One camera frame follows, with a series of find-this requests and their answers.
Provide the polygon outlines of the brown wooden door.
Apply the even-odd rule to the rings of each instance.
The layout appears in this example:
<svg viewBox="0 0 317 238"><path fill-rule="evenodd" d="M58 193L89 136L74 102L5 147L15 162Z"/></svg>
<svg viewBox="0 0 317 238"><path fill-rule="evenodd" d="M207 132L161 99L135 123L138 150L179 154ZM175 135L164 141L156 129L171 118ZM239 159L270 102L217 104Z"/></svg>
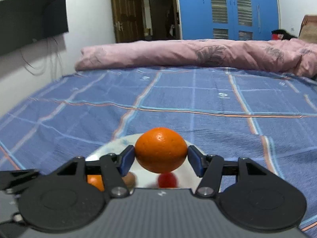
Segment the brown wooden door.
<svg viewBox="0 0 317 238"><path fill-rule="evenodd" d="M182 38L179 0L111 0L116 42Z"/></svg>

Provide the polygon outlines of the black red clothing heap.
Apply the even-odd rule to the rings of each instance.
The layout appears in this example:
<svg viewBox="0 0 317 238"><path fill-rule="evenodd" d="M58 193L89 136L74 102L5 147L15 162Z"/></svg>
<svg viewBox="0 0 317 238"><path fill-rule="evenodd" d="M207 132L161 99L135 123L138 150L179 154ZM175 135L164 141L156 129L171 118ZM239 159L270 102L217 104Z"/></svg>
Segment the black red clothing heap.
<svg viewBox="0 0 317 238"><path fill-rule="evenodd" d="M297 37L289 34L285 30L278 29L278 30L271 31L272 40L291 40L293 38L297 38Z"/></svg>

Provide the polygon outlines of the red cherry tomato left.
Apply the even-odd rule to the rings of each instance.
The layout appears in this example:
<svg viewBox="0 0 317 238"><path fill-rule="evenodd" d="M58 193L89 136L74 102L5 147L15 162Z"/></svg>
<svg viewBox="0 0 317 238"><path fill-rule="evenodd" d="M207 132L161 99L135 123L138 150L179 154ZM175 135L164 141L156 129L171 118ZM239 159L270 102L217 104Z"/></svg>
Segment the red cherry tomato left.
<svg viewBox="0 0 317 238"><path fill-rule="evenodd" d="M173 173L160 174L158 176L158 187L162 189L177 188L177 177Z"/></svg>

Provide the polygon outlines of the black wall television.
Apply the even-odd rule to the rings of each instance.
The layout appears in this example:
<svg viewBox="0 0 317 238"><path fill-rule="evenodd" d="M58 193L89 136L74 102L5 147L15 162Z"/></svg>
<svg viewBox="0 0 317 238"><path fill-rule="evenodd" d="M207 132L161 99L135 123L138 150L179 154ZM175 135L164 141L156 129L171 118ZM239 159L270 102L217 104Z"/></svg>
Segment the black wall television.
<svg viewBox="0 0 317 238"><path fill-rule="evenodd" d="M69 32L66 0L1 0L1 55Z"/></svg>

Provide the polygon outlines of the brown kiwi fruit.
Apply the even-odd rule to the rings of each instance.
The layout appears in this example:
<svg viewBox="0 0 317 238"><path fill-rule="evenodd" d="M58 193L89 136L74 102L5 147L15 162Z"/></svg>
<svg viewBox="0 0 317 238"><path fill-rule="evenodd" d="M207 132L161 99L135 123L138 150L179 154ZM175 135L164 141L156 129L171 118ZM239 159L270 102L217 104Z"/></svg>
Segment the brown kiwi fruit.
<svg viewBox="0 0 317 238"><path fill-rule="evenodd" d="M129 189L133 189L135 187L136 176L134 173L129 171L126 176L122 177L122 180Z"/></svg>

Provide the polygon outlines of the brown pillow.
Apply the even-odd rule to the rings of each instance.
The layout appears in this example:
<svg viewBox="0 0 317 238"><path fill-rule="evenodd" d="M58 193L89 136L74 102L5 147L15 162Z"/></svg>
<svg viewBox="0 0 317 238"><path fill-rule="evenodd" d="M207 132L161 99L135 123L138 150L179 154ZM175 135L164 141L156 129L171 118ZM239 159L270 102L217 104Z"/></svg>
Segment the brown pillow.
<svg viewBox="0 0 317 238"><path fill-rule="evenodd" d="M299 39L305 42L317 43L317 24L308 22L301 28Z"/></svg>

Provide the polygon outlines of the wooden headboard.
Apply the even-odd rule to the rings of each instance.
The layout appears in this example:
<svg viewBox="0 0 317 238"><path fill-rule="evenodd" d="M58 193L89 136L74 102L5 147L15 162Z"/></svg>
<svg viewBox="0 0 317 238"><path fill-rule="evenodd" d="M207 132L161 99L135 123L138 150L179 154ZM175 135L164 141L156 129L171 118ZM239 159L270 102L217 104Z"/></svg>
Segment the wooden headboard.
<svg viewBox="0 0 317 238"><path fill-rule="evenodd" d="M309 15L309 14L307 14L307 15L305 15L303 17L303 21L301 22L299 35L301 34L301 31L302 31L303 27L306 26L307 24L316 25L317 24L317 15Z"/></svg>

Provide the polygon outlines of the blue plaid bed sheet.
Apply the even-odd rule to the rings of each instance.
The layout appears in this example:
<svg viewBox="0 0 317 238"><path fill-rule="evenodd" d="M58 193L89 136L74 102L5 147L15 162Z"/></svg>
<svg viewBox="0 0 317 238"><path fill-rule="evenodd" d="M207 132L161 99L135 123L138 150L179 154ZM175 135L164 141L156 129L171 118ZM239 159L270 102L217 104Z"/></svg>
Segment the blue plaid bed sheet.
<svg viewBox="0 0 317 238"><path fill-rule="evenodd" d="M246 156L301 190L316 237L316 81L233 68L83 71L1 117L1 169L56 169L116 139L166 127L206 154Z"/></svg>

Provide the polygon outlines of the blue wardrobe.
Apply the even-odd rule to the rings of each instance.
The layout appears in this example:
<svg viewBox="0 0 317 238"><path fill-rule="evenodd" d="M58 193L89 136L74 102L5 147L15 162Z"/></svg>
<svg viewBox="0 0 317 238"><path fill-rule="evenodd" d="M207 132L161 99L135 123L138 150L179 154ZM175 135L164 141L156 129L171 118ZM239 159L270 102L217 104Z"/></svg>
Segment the blue wardrobe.
<svg viewBox="0 0 317 238"><path fill-rule="evenodd" d="M270 40L277 0L179 0L182 39Z"/></svg>

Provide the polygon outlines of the pink rolled duvet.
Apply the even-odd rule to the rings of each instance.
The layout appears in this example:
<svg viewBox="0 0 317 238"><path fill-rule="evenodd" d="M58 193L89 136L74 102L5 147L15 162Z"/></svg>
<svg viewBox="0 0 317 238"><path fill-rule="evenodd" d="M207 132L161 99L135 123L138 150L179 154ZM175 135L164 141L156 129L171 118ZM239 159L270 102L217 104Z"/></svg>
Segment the pink rolled duvet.
<svg viewBox="0 0 317 238"><path fill-rule="evenodd" d="M136 41L85 47L75 69L145 66L232 67L316 75L316 44L300 39L235 41L222 39Z"/></svg>

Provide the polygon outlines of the large orange mandarin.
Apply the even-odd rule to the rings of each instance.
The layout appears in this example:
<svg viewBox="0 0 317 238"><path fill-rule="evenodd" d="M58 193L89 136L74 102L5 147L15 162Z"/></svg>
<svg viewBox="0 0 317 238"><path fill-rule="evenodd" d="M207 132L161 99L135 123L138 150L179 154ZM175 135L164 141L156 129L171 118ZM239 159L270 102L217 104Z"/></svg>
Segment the large orange mandarin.
<svg viewBox="0 0 317 238"><path fill-rule="evenodd" d="M137 139L135 157L143 168L152 173L169 173L184 163L187 144L177 132L169 128L153 128Z"/></svg>

